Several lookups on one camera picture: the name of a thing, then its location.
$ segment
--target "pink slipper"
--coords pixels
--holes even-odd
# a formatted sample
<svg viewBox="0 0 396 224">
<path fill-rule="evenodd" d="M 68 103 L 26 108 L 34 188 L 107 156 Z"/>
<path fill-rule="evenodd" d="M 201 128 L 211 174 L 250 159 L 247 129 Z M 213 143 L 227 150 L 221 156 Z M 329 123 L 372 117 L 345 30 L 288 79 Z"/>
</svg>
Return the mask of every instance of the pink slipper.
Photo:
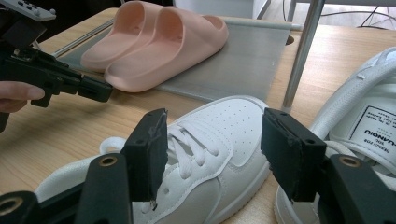
<svg viewBox="0 0 396 224">
<path fill-rule="evenodd" d="M 111 64 L 105 80 L 122 91 L 146 91 L 213 55 L 227 38 L 218 17 L 164 7 L 149 43 Z"/>
<path fill-rule="evenodd" d="M 123 4 L 117 11 L 111 31 L 81 56 L 81 64 L 103 73 L 118 58 L 147 44 L 162 8 L 141 1 Z"/>
</svg>

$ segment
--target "printed text on shoe label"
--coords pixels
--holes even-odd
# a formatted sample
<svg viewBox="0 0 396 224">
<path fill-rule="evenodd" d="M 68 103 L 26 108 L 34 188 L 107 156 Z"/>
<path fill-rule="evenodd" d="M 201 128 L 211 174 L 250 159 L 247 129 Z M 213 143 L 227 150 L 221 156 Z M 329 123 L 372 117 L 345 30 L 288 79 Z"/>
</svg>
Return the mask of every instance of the printed text on shoe label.
<svg viewBox="0 0 396 224">
<path fill-rule="evenodd" d="M 381 108 L 367 106 L 349 140 L 371 150 L 376 149 L 375 153 L 389 157 L 389 153 L 396 153 L 396 115 Z"/>
</svg>

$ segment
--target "finger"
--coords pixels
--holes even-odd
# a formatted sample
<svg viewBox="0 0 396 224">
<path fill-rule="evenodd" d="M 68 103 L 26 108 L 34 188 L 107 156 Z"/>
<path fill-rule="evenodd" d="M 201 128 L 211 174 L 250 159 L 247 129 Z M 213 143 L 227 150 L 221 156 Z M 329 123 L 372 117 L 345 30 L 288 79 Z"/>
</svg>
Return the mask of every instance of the finger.
<svg viewBox="0 0 396 224">
<path fill-rule="evenodd" d="M 24 82 L 0 82 L 0 99 L 38 100 L 43 98 L 44 95 L 42 89 Z"/>
<path fill-rule="evenodd" d="M 26 106 L 27 101 L 23 100 L 0 100 L 0 112 L 14 113 Z"/>
</svg>

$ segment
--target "shoe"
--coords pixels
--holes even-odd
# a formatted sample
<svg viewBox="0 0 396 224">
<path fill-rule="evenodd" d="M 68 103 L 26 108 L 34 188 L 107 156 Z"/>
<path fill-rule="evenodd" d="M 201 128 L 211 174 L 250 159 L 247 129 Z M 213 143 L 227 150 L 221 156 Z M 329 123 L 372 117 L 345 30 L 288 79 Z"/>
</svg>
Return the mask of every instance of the shoe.
<svg viewBox="0 0 396 224">
<path fill-rule="evenodd" d="M 358 157 L 386 186 L 396 191 L 396 48 L 386 49 L 361 66 L 315 117 L 310 131 L 329 140 L 333 153 Z M 281 187 L 276 193 L 278 223 L 319 223 L 313 203 L 291 203 Z"/>
<path fill-rule="evenodd" d="M 82 54 L 81 65 L 104 73 L 111 63 L 146 45 L 152 38 L 155 19 L 162 8 L 142 1 L 122 4 L 110 32 Z"/>
<path fill-rule="evenodd" d="M 269 175 L 269 162 L 260 150 L 265 107 L 256 98 L 232 96 L 170 124 L 158 205 L 153 211 L 150 203 L 133 203 L 134 223 L 220 223 L 240 210 Z M 101 152 L 121 149 L 123 143 L 110 138 Z M 44 180 L 35 191 L 39 201 L 64 191 L 63 184 L 70 188 L 81 183 L 73 180 L 85 178 L 88 160 L 69 164 Z"/>
<path fill-rule="evenodd" d="M 146 91 L 218 52 L 228 28 L 216 16 L 164 7 L 149 43 L 112 63 L 105 80 L 121 91 Z"/>
</svg>

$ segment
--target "white sneaker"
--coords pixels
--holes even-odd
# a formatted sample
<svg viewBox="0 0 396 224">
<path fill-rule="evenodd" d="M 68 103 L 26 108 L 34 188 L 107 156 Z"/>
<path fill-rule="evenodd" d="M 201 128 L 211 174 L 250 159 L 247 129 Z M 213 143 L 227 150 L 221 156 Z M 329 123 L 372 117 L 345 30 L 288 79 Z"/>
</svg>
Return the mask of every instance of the white sneaker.
<svg viewBox="0 0 396 224">
<path fill-rule="evenodd" d="M 134 223 L 220 223 L 241 209 L 269 174 L 260 149 L 265 107 L 250 96 L 227 97 L 170 124 L 158 206 L 153 211 L 149 203 L 133 203 Z M 123 139 L 108 141 L 102 153 L 123 147 Z M 81 183 L 91 160 L 50 175 L 35 192 L 39 201 Z"/>
<path fill-rule="evenodd" d="M 396 48 L 375 55 L 326 102 L 312 133 L 327 142 L 326 155 L 356 156 L 373 165 L 383 182 L 396 191 Z M 318 198 L 291 203 L 281 187 L 276 193 L 279 223 L 319 223 Z"/>
</svg>

